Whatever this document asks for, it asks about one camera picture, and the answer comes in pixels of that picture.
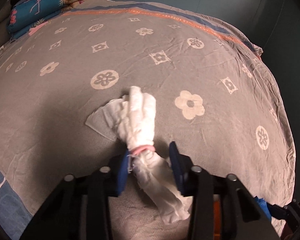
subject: bed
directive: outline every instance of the bed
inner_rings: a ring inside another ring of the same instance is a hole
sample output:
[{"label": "bed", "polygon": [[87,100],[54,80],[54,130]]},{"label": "bed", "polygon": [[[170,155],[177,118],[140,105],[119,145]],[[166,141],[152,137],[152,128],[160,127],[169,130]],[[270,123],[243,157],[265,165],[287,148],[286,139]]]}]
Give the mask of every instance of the bed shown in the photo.
[{"label": "bed", "polygon": [[[0,213],[18,214],[0,224],[6,230],[24,219],[12,239],[65,174],[88,175],[124,148],[84,123],[133,85],[157,100],[158,154],[167,157],[176,141],[211,174],[235,173],[253,196],[291,201],[288,119],[274,77],[243,33],[159,3],[86,0],[0,51]],[[115,239],[186,237],[189,221],[163,225],[133,177],[110,208]],[[272,224],[280,234],[283,222]]]}]

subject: blue floral pillow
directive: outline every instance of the blue floral pillow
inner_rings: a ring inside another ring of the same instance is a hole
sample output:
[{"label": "blue floral pillow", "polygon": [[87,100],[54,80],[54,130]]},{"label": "blue floral pillow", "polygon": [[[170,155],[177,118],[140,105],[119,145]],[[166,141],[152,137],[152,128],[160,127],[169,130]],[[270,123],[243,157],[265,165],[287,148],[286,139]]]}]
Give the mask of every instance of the blue floral pillow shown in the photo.
[{"label": "blue floral pillow", "polygon": [[18,38],[20,38],[22,35],[26,34],[26,33],[30,30],[30,28],[34,28],[34,27],[40,25],[41,23],[46,22],[47,20],[49,20],[49,19],[51,19],[51,18],[57,16],[57,15],[60,14],[61,12],[62,12],[61,10],[55,11],[55,12],[53,12],[53,13],[47,15],[46,17],[43,17],[43,18],[41,18],[40,20],[38,20],[38,21],[36,21],[36,22],[34,22],[34,23],[31,23],[31,24],[27,25],[26,27],[23,27],[20,31],[17,31],[17,32],[15,32],[15,33],[12,33],[12,34],[11,34],[11,37],[12,37],[13,39],[18,39]]},{"label": "blue floral pillow", "polygon": [[10,13],[9,33],[20,31],[22,28],[46,17],[65,6],[66,0],[27,0],[13,8]]}]

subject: blue object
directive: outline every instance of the blue object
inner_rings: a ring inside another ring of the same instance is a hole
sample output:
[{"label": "blue object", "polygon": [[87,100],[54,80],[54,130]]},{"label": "blue object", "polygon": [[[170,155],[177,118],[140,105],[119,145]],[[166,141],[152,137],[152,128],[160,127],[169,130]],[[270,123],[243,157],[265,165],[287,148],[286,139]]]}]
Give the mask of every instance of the blue object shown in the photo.
[{"label": "blue object", "polygon": [[12,240],[19,240],[32,219],[17,193],[0,172],[0,225]]},{"label": "blue object", "polygon": [[126,150],[117,175],[117,195],[119,196],[126,187],[128,178],[128,164],[130,161],[130,152]]},{"label": "blue object", "polygon": [[47,20],[49,20],[49,19],[51,19],[51,18],[57,16],[57,15],[60,14],[60,13],[61,13],[61,10],[55,11],[55,12],[53,12],[53,13],[47,15],[46,17],[43,17],[43,18],[41,18],[40,20],[38,20],[38,21],[36,21],[36,22],[34,22],[34,23],[31,23],[31,24],[27,25],[26,27],[22,28],[20,31],[17,31],[17,32],[15,32],[15,33],[12,33],[12,34],[11,34],[11,37],[12,37],[13,39],[18,39],[18,38],[20,38],[22,35],[26,34],[26,33],[30,30],[30,28],[36,27],[36,26],[40,25],[41,23],[44,23],[44,22],[46,22]]},{"label": "blue object", "polygon": [[266,214],[266,217],[271,222],[271,215],[269,212],[269,209],[267,207],[267,202],[264,200],[264,198],[258,198],[257,196],[254,197],[255,201],[258,203],[259,207],[263,210],[263,212]]},{"label": "blue object", "polygon": [[9,33],[15,33],[47,15],[60,10],[66,0],[27,0],[17,5],[10,13]]}]

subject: black metal frame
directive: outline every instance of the black metal frame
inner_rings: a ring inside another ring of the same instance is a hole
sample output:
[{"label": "black metal frame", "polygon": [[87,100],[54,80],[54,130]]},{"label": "black metal frame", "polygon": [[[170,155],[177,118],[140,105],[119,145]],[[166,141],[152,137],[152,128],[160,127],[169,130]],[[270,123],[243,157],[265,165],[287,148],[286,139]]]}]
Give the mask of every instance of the black metal frame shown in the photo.
[{"label": "black metal frame", "polygon": [[[222,240],[279,240],[270,221],[234,174],[226,178],[210,175],[169,147],[178,189],[194,196],[188,240],[213,240],[213,194],[220,196]],[[129,152],[110,159],[108,166],[76,179],[68,174],[30,221],[20,240],[113,240],[108,197],[118,197],[128,175]],[[267,204],[271,215],[284,219],[300,240],[300,203]]]}]

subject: white cloth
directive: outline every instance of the white cloth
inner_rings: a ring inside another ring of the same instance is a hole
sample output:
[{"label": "white cloth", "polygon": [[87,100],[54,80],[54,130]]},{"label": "white cloth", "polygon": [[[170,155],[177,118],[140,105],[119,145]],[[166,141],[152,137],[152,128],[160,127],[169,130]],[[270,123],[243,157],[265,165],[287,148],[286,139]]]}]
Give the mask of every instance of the white cloth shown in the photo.
[{"label": "white cloth", "polygon": [[[129,96],[111,100],[99,108],[88,117],[86,125],[113,140],[115,136],[109,132],[110,128],[130,151],[138,146],[153,145],[155,103],[152,95],[132,86]],[[150,150],[132,158],[139,186],[158,207],[162,221],[170,224],[187,219],[192,197],[183,197],[177,190],[167,161]]]}]

